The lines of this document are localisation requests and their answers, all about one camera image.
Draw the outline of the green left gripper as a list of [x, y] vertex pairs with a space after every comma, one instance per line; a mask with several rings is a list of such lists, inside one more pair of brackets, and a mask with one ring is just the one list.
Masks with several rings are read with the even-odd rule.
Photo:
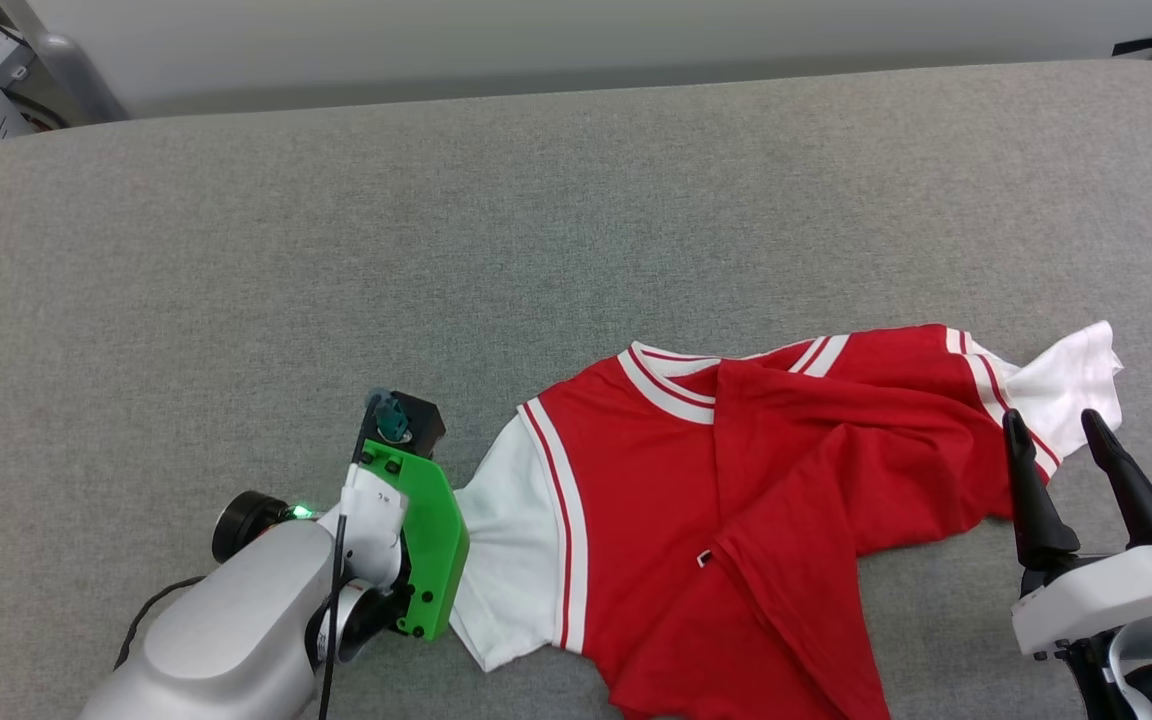
[[407, 596], [397, 632], [447, 632], [470, 538], [444, 469], [367, 439], [355, 460], [355, 577]]

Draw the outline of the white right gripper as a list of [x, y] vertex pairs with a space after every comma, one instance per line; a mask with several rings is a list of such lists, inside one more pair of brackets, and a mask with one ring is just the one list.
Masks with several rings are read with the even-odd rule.
[[[1002, 419], [1016, 558], [1028, 573], [1069, 570], [1079, 539], [1051, 500], [1037, 445], [1020, 410]], [[1082, 641], [1152, 617], [1152, 483], [1091, 407], [1082, 429], [1097, 468], [1111, 483], [1128, 543], [1126, 552], [1064, 573], [1011, 606], [1011, 630], [1020, 652], [1056, 651], [1060, 641]]]

